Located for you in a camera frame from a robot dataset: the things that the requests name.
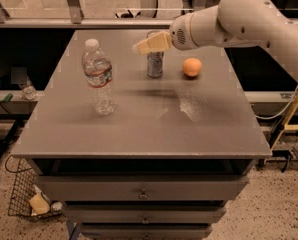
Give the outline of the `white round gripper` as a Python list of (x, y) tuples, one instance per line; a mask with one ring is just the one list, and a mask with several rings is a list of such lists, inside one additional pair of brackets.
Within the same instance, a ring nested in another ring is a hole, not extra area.
[(178, 50), (195, 49), (197, 45), (191, 37), (191, 14), (177, 17), (170, 25), (169, 32), (158, 31), (133, 45), (136, 54), (164, 52), (171, 48), (172, 43)]

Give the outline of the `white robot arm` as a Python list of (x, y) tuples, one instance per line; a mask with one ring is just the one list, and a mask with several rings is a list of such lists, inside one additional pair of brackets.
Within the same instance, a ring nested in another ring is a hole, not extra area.
[(298, 83), (298, 24), (271, 0), (220, 0), (216, 6), (176, 18), (167, 31), (134, 44), (133, 51), (148, 54), (205, 46), (258, 46)]

